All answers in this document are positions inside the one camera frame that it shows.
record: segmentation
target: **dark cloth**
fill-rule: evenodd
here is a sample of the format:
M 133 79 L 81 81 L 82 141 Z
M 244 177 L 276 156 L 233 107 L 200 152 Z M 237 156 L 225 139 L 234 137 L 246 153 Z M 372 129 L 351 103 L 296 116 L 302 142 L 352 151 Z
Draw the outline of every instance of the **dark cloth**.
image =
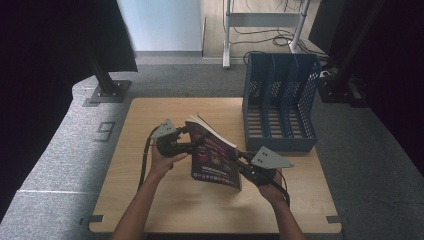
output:
M 93 75 L 87 52 L 108 72 L 137 67 L 114 0 L 9 1 L 0 9 L 2 219 L 63 120 L 72 86 Z

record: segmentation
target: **magazine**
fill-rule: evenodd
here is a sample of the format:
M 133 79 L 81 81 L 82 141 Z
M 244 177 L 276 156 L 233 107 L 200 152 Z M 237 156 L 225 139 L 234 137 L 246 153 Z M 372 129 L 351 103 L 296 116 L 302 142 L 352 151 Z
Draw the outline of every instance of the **magazine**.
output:
M 190 115 L 186 126 L 192 142 L 191 175 L 193 179 L 228 185 L 241 190 L 236 158 L 237 146 L 221 137 L 199 115 Z

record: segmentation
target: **wooden table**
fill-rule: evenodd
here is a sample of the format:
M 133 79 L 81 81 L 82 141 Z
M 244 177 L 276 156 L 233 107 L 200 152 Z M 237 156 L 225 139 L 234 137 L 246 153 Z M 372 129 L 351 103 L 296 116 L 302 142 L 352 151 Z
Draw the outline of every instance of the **wooden table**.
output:
M 220 135 L 245 151 L 242 98 L 134 99 L 113 155 L 91 222 L 93 232 L 113 232 L 136 193 L 143 148 L 151 130 L 166 118 L 184 126 L 199 113 Z M 189 141 L 188 134 L 181 142 Z M 315 148 L 309 153 L 282 153 L 295 165 L 284 169 L 291 210 L 305 233 L 337 233 L 340 223 Z M 147 163 L 149 171 L 150 157 Z M 271 206 L 257 188 L 242 177 L 243 190 L 195 181 L 191 157 L 174 164 L 159 185 L 146 225 L 150 233 L 277 233 Z

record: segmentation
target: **stand base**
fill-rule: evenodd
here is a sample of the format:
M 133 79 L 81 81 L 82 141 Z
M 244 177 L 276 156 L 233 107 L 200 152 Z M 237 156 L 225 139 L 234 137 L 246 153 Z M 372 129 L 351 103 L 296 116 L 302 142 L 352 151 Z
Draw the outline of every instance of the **stand base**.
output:
M 87 99 L 89 104 L 96 103 L 121 103 L 124 100 L 127 90 L 131 86 L 130 80 L 113 80 L 115 91 L 113 93 L 104 93 L 97 85 L 91 98 Z
M 348 81 L 348 90 L 334 91 L 337 81 L 326 71 L 321 73 L 318 92 L 324 103 L 349 103 L 352 107 L 368 107 L 363 89 L 363 80 L 351 77 Z

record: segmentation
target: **black wire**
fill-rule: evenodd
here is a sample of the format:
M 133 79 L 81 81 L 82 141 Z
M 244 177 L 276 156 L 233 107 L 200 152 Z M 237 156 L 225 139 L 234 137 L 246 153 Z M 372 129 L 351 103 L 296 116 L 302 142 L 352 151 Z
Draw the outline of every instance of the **black wire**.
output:
M 158 128 L 159 128 L 159 126 L 155 127 L 152 130 L 152 132 L 150 133 L 149 137 L 146 139 L 146 145 L 144 146 L 144 151 L 143 151 L 143 162 L 142 162 L 142 165 L 141 165 L 140 181 L 138 182 L 138 188 L 137 189 L 140 189 L 141 185 L 143 185 L 144 176 L 146 175 L 147 153 L 149 152 L 150 141 L 151 141 L 153 133 Z
M 286 178 L 283 176 L 283 174 L 282 174 L 280 171 L 278 171 L 278 170 L 275 170 L 275 171 L 277 171 L 277 172 L 280 174 L 280 176 L 283 178 L 283 181 L 284 181 L 284 187 L 286 188 L 286 191 L 289 191 L 289 190 L 287 189 L 287 182 L 286 182 Z

